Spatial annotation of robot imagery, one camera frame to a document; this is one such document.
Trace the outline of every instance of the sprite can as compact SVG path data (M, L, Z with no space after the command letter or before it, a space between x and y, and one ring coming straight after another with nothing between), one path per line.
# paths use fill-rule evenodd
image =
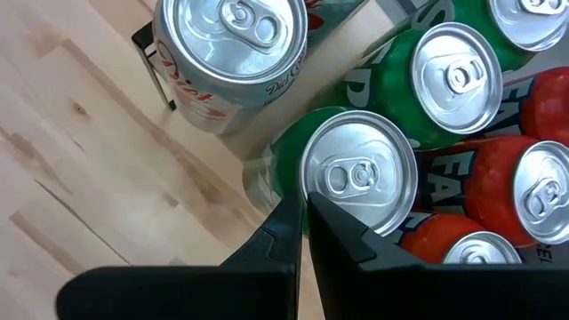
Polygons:
M401 224L417 190L417 164L405 136L386 118L342 107L304 116L245 164L244 189L261 211L284 196L319 192L386 236ZM304 215L306 232L306 215Z
M557 44L568 20L566 0L436 0L421 7L397 32L426 30L449 21L467 24L492 45L502 71L510 71Z
M409 29L368 54L315 99L381 114L413 148L450 147L492 122L502 78L492 47L475 29L446 22Z

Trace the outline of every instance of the can rim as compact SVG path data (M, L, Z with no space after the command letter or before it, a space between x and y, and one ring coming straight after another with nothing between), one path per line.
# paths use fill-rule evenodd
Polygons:
M459 239L456 243L453 244L451 249L449 249L443 258L443 263L456 263L456 259L453 258L455 258L454 256L457 253L461 253L457 251L459 251L465 243L472 240L483 241L491 244L502 254L507 263L522 263L522 259L520 258L516 249L508 240L506 240L503 236L489 231L474 232Z
M559 41L561 41L561 39L565 35L565 32L567 30L567 23L565 23L563 25L563 27L557 29L557 32L554 35L549 35L549 36L543 38L539 43L537 43L533 47L523 46L523 45L517 43L516 41L514 41L511 36L507 35L506 32L504 30L502 30L502 28L500 28L500 22L498 21L498 17L497 17L497 9L496 9L495 0L488 0L487 3L490 6L490 12L492 13L491 14L492 20L493 20L494 24L500 30L500 33L503 36L505 36L506 39L508 39L508 41L511 44L513 44L514 46L516 46L516 48L518 48L518 49L521 49L521 50L524 50L527 52L543 52L543 51L546 51L546 50L550 49L551 47L553 47L554 45L558 44Z
M426 44L428 41L432 39L433 34L445 30L451 30L455 33L460 33L463 37L467 37L470 43L472 44L475 43L477 45L478 49L477 51L481 53L480 54L481 58L484 58L484 61L486 61L487 63L488 67L487 71L489 72L488 79L489 81L493 82L490 85L491 91L490 94L488 95L488 98L490 99L491 97L494 97L494 99L488 100L486 102L485 104L486 108L484 109L484 112L480 115L480 117L476 120L476 122L473 121L473 124L470 127L457 126L456 128L453 128L449 125L445 125L426 106L428 100L425 100L420 95L420 92L425 92L425 90L421 89L419 80L417 79L417 76L415 74L416 69L414 68L414 64L418 59L419 53L423 48L424 44ZM429 29L427 32L425 32L424 35L422 35L421 39L413 49L413 56L411 57L409 71L411 73L413 93L415 94L416 100L419 102L421 108L423 109L425 114L429 117L429 119L439 128L447 132L459 135L468 135L479 132L492 122L492 120L496 117L498 111L500 110L501 96L503 92L502 88L503 80L502 80L500 62L498 61L498 57L496 56L496 53L494 52L490 43L488 43L488 41L472 27L469 27L459 22L445 22Z
M307 35L308 35L308 13L304 2L301 0L288 0L289 4L293 6L293 12L300 11L300 15L293 15L296 18L295 27L296 32L294 32L292 43L294 44L289 48L289 51L294 52L294 54L289 54L287 59L281 60L273 68L267 69L265 72L255 75L255 76L228 76L227 74L216 72L214 68L208 68L204 63L195 57L191 50L185 45L181 40L181 34L178 26L177 14L169 15L168 12L177 12L179 8L180 0L163 0L162 1L162 17L166 23L164 29L167 30L170 35L173 44L176 47L176 51L179 52L183 59L188 60L193 68L197 68L200 72L208 75L217 81L240 84L240 85L253 85L253 84L263 84L270 79L279 77L279 74L283 70L288 70L293 68L294 64L297 63L299 59L305 54Z
M519 170L520 164L530 155L532 152L540 151L540 150L548 150L549 152L555 154L561 161L563 161L563 165L565 166L565 174L566 177L569 177L569 148L565 145L551 141L545 140L540 141L538 143L533 144L529 147L524 154L519 158L517 162L517 168L513 175L512 180L512 200L515 205L516 214L520 224L524 228L525 232L529 234L533 239L539 241L543 244L562 244L566 241L569 241L569 217L565 221L562 221L562 226L560 228L555 228L552 232L543 233L540 232L538 229L535 228L534 224L528 222L525 217L527 214L526 209L522 207L522 205L517 201L517 191L516 191L516 180L523 171ZM569 214L569 200L566 199L565 205L562 205L565 208L567 214Z
M373 231L380 236L386 236L396 230L399 225L405 221L405 218L411 211L418 186L418 173L417 163L415 162L413 149L411 148L409 141L397 126L383 116L370 111L350 110L333 116L320 124L320 126L312 133L309 142L302 153L300 162L300 185L302 197L305 200L308 200L308 163L309 155L312 153L315 144L331 129L334 129L339 125L353 123L367 124L376 129L381 129L381 132L389 137L393 141L393 144L397 146L397 152L401 155L401 160L405 161L403 167L408 171L408 175L402 178L409 181L407 185L404 184L404 189L408 190L406 190L406 192L402 192L400 195L399 201L403 205L398 206L397 211L391 212L386 219L378 225L369 226L369 228L373 229Z

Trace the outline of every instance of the wood grain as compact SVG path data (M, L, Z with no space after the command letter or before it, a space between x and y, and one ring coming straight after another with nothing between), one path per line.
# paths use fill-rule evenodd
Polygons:
M155 4L0 2L3 320L54 319L57 291L91 268L225 260L265 218L243 161L392 27L367 4L278 103L219 139L164 108L130 43ZM322 318L307 240L301 272L300 318Z

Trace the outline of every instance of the pull tab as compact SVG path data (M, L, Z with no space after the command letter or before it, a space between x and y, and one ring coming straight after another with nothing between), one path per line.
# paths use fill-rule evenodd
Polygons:
M522 8L529 13L556 15L565 9L565 0L520 0Z
M454 93L463 94L483 85L487 75L480 57L468 57L446 69L446 82Z
M334 160L324 170L325 189L340 199L369 193L379 177L377 165L365 157Z
M491 261L491 257L486 252L481 252L480 247L467 248L461 254L461 263L463 264L487 264Z
M525 198L527 211L538 221L543 221L561 203L559 182L546 178L535 185Z
M255 0L224 0L220 18L236 36L261 48L276 44L283 22L265 4Z

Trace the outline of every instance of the soda can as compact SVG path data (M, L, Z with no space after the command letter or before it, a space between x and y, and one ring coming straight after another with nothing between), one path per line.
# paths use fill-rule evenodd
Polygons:
M527 135L569 146L569 67L505 85L498 115L479 135Z
M364 0L304 0L309 12L309 50L316 47Z
M286 92L306 53L302 0L160 0L153 26L173 100L216 134L237 130Z
M391 39L321 94L315 107L378 113L424 150L452 146L483 130L498 112L501 95L492 47L473 28L447 22Z
M416 207L466 214L515 247L569 239L569 148L524 136L417 155Z
M319 192L385 236L413 205L417 166L407 139L389 120L331 107L309 113L273 140L261 158L245 164L243 181L264 212L283 196L306 201L308 193Z
M411 211L386 239L429 263L521 263L506 239L460 215Z
M538 244L530 248L519 249L518 253L525 264L569 264L569 243Z
M510 71L561 40L569 21L567 8L566 0L436 0L397 30L426 30L449 21L467 24L490 42L502 71Z

